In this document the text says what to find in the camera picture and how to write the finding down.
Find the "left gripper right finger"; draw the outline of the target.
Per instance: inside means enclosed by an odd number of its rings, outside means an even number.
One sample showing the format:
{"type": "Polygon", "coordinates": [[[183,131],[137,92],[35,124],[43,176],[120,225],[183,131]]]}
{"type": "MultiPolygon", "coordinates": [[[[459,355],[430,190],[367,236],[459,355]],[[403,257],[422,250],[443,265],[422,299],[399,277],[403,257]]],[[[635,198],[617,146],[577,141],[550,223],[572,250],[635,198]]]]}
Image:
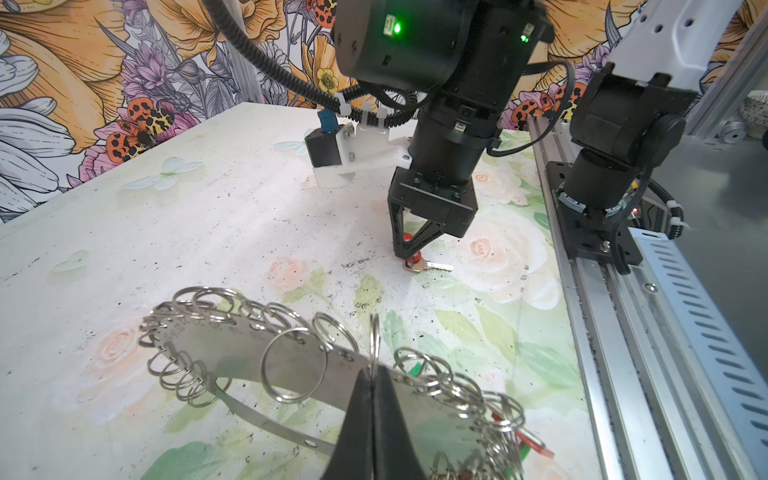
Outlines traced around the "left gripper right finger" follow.
{"type": "Polygon", "coordinates": [[[373,376],[373,478],[426,479],[391,375],[381,365],[376,367],[373,376]]]}

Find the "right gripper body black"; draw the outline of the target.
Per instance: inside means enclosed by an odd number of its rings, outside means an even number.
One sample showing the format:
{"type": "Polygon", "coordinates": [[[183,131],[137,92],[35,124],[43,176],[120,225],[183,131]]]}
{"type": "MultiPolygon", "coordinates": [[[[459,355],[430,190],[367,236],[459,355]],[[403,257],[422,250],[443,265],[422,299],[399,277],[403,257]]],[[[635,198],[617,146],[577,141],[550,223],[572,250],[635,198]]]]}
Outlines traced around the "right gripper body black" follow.
{"type": "Polygon", "coordinates": [[[472,174],[486,148],[498,143],[499,121],[500,113],[486,108],[422,108],[408,146],[410,167],[396,169],[388,202],[444,222],[444,234],[464,236],[478,209],[472,174]]]}

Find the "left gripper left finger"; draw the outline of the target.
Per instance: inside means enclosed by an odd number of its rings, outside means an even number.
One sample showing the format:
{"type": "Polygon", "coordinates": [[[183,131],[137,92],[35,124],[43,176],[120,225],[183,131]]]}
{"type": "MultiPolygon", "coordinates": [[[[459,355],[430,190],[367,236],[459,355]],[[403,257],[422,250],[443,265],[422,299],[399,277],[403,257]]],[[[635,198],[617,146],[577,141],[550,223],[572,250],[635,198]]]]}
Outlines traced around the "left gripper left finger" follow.
{"type": "Polygon", "coordinates": [[[374,403],[369,369],[359,372],[337,444],[322,480],[374,478],[374,403]]]}

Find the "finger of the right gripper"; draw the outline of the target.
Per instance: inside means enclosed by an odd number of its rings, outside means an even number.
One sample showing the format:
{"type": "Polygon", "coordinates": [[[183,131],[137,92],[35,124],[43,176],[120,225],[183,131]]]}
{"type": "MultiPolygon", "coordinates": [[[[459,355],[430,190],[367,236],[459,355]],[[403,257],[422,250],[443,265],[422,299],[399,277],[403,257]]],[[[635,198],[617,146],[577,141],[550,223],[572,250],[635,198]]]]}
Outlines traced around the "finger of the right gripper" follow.
{"type": "Polygon", "coordinates": [[[389,218],[393,235],[393,250],[397,258],[405,260],[407,258],[408,240],[405,238],[403,212],[404,207],[389,201],[389,218]]]}
{"type": "Polygon", "coordinates": [[[424,247],[444,233],[444,222],[427,220],[417,232],[403,237],[401,258],[408,260],[416,256],[424,247]]]}

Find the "key with red tag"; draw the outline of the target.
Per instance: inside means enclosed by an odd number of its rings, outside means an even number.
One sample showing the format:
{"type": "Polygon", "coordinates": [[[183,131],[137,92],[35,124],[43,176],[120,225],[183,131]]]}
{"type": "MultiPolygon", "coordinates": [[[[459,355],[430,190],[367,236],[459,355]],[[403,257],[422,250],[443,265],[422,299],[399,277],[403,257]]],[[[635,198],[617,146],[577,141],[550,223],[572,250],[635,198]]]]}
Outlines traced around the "key with red tag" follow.
{"type": "Polygon", "coordinates": [[[408,258],[404,262],[404,267],[414,273],[421,273],[430,270],[452,272],[454,270],[454,267],[451,265],[440,264],[426,260],[420,251],[408,258]]]}

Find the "metal key organizer plate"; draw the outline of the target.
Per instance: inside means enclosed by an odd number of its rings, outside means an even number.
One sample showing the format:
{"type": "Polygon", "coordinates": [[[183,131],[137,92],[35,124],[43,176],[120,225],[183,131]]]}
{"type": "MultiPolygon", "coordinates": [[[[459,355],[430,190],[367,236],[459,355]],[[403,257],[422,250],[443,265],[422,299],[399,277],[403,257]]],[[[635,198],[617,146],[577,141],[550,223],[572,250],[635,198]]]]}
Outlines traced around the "metal key organizer plate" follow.
{"type": "Polygon", "coordinates": [[[371,379],[381,365],[391,375],[416,456],[426,479],[519,479],[524,426],[512,397],[482,389],[446,360],[401,347],[387,365],[380,356],[381,323],[370,319],[362,349],[346,327],[319,312],[305,318],[275,302],[260,303],[227,288],[187,287],[155,306],[141,321],[138,343],[152,351],[148,372],[194,407],[216,401],[250,424],[329,460],[329,443],[270,419],[235,398],[238,382],[259,384],[274,401],[315,400],[344,417],[359,372],[371,379]],[[426,361],[423,377],[408,371],[426,361]]]}

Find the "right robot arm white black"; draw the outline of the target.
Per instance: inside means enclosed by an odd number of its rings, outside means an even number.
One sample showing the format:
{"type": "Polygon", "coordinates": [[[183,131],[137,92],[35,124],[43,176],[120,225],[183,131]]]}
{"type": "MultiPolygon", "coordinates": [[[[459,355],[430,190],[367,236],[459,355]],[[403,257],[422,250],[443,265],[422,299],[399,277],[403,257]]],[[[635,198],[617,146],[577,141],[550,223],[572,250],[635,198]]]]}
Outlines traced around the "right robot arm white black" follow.
{"type": "MultiPolygon", "coordinates": [[[[580,152],[564,183],[588,227],[615,242],[621,199],[678,145],[685,114],[736,1],[649,1],[579,100],[571,135],[580,152]]],[[[501,156],[499,124],[519,79],[543,73],[539,43],[555,39],[538,1],[341,1],[331,28],[337,64],[383,104],[387,91],[424,94],[395,104],[387,127],[417,125],[411,163],[396,169],[388,203],[401,259],[444,234],[460,237],[477,202],[472,173],[501,156]]]]}

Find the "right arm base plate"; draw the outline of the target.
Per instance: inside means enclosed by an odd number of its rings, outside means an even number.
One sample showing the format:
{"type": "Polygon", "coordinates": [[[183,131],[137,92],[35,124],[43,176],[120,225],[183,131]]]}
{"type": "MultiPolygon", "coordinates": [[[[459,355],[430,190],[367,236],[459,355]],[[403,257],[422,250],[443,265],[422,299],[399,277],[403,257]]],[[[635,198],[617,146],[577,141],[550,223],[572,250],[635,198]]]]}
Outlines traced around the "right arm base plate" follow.
{"type": "Polygon", "coordinates": [[[611,264],[611,246],[616,244],[629,264],[642,262],[627,226],[621,226],[616,239],[611,239],[615,221],[632,198],[629,171],[604,168],[579,159],[573,164],[549,162],[546,175],[570,259],[581,257],[611,264]]]}

